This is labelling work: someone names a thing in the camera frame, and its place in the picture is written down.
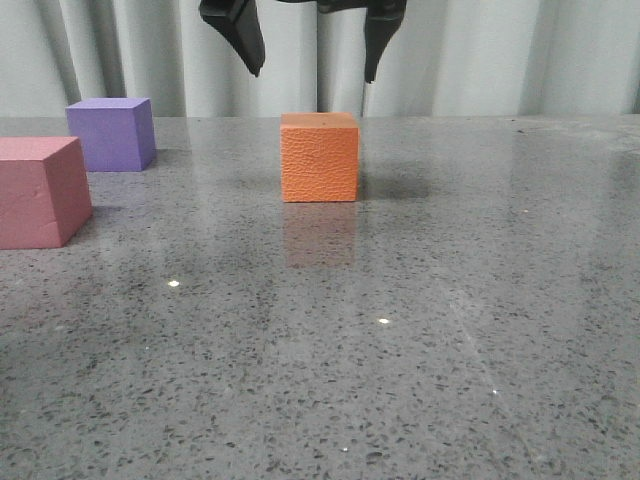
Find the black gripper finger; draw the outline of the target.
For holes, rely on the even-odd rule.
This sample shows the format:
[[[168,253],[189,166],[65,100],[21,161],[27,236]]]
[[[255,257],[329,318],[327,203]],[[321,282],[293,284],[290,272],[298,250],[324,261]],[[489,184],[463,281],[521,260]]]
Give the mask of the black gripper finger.
[[[255,0],[202,0],[199,13],[238,53],[249,72],[258,77],[265,46]]]
[[[367,83],[375,80],[377,68],[388,43],[400,28],[406,11],[406,0],[367,2],[364,23],[365,69]]]

